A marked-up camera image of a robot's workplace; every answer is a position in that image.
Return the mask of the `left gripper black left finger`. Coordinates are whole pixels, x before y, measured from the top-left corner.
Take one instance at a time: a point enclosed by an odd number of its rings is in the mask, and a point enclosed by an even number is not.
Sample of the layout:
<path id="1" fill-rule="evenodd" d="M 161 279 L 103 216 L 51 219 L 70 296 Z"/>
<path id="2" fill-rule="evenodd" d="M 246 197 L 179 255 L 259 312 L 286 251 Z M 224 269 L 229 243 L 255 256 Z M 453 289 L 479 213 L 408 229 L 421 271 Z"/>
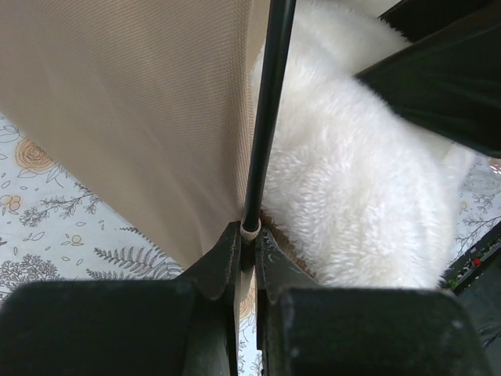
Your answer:
<path id="1" fill-rule="evenodd" d="M 240 224 L 172 280 L 37 282 L 1 308 L 4 375 L 235 375 Z"/>

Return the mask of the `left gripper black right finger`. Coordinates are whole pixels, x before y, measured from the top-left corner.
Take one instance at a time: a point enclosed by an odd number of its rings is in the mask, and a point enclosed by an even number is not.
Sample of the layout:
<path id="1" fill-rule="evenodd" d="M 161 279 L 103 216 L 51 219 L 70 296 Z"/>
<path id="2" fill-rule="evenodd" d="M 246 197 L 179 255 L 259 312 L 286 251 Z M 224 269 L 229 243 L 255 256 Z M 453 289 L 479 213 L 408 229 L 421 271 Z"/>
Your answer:
<path id="1" fill-rule="evenodd" d="M 445 291 L 325 288 L 256 243 L 258 346 L 266 375 L 487 375 L 480 340 Z"/>

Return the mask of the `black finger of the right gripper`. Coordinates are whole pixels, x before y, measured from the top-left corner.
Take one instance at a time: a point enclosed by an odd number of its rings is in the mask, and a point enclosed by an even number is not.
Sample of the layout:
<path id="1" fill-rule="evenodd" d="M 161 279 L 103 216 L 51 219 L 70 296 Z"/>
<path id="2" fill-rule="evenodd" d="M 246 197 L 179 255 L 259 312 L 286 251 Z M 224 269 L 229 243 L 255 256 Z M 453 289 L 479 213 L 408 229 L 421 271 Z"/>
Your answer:
<path id="1" fill-rule="evenodd" d="M 380 17 L 411 46 L 357 77 L 415 125 L 500 155 L 500 3 L 400 1 Z"/>

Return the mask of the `white fluffy cushion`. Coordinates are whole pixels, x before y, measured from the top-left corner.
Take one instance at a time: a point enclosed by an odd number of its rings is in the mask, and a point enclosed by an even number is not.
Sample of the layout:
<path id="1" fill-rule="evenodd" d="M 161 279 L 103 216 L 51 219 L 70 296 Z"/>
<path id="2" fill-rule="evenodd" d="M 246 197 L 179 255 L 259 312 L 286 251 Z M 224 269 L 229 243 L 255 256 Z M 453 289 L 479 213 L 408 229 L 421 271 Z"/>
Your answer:
<path id="1" fill-rule="evenodd" d="M 296 5 L 262 205 L 326 286 L 434 289 L 452 260 L 474 151 L 356 78 L 408 44 L 339 2 Z"/>

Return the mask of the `beige fabric pet tent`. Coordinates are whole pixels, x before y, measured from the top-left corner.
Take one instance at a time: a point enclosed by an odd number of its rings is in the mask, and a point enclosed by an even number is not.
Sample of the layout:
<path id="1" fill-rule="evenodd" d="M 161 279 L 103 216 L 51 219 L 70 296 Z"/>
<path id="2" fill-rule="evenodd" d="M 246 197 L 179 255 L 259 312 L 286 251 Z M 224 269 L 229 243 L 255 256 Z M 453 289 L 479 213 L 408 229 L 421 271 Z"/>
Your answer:
<path id="1" fill-rule="evenodd" d="M 1 111 L 176 262 L 240 220 L 267 1 L 4 1 Z"/>

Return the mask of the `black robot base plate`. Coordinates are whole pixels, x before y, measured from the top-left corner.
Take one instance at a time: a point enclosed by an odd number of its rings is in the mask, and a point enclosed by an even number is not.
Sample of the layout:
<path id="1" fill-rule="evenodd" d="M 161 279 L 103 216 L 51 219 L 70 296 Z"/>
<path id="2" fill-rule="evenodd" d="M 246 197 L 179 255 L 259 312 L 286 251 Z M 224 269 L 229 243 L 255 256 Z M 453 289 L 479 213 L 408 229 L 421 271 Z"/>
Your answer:
<path id="1" fill-rule="evenodd" d="M 442 287 L 460 300 L 486 352 L 500 354 L 500 225 L 495 225 L 447 270 Z"/>

